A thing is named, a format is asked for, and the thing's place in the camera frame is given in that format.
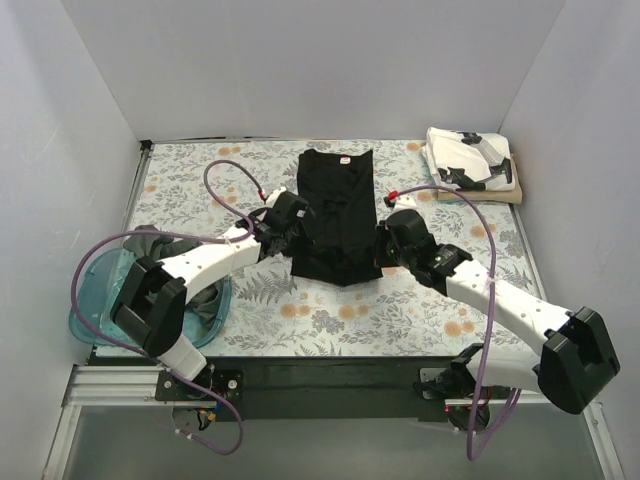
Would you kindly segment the black t shirt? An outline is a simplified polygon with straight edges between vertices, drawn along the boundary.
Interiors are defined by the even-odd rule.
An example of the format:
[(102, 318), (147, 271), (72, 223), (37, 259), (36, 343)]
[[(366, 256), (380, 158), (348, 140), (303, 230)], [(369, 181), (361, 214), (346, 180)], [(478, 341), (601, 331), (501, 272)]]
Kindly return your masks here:
[(291, 274), (340, 287), (381, 278), (373, 152), (308, 149), (299, 155), (297, 188), (311, 209), (303, 219), (310, 245), (292, 258)]

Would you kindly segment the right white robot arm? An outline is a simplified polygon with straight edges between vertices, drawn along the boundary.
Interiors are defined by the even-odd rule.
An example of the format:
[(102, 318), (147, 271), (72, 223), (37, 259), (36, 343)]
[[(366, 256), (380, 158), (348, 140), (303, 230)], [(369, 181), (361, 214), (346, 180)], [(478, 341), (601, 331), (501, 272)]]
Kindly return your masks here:
[(571, 312), (503, 281), (468, 252), (439, 244), (414, 209), (392, 213), (376, 228), (375, 259), (406, 268), (417, 282), (477, 311), (527, 345), (485, 354), (475, 343), (420, 388), (447, 398), (475, 397), (505, 387), (543, 394), (559, 409), (579, 414), (619, 373), (620, 362), (602, 316), (587, 307)]

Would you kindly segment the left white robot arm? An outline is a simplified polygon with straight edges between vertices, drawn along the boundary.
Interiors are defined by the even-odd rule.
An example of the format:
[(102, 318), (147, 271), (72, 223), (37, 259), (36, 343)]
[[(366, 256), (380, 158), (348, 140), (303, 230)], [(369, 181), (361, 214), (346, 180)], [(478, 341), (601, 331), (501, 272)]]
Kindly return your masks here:
[(179, 375), (178, 387), (193, 400), (213, 386), (207, 360), (183, 333), (187, 304), (238, 269), (267, 258), (291, 256), (306, 241), (309, 203), (280, 188), (266, 205), (221, 236), (177, 256), (134, 262), (111, 309), (111, 320), (142, 351)]

